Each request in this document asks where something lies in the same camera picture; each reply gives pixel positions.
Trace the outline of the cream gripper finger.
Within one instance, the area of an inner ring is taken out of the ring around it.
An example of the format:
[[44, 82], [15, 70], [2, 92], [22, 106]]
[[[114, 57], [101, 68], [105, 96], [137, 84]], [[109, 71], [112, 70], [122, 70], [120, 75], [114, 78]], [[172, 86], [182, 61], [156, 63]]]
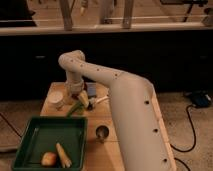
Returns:
[[78, 99], [81, 101], [81, 103], [84, 105], [85, 108], [89, 106], [89, 100], [88, 100], [88, 95], [85, 90], [83, 90], [79, 95]]

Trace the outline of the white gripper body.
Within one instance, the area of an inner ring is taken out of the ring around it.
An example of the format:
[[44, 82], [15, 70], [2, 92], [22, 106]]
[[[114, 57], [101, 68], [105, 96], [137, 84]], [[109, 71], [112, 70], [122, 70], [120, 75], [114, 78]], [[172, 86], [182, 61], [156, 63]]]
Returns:
[[68, 97], [76, 98], [84, 89], [84, 82], [69, 83], [65, 82], [66, 93]]

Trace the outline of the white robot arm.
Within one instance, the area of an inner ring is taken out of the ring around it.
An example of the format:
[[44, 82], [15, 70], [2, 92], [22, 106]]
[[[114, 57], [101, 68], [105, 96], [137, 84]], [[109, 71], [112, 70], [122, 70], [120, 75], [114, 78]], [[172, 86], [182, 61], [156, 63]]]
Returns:
[[84, 61], [81, 51], [64, 53], [59, 65], [109, 88], [112, 119], [125, 171], [171, 171], [172, 165], [153, 109], [152, 84], [141, 76]]

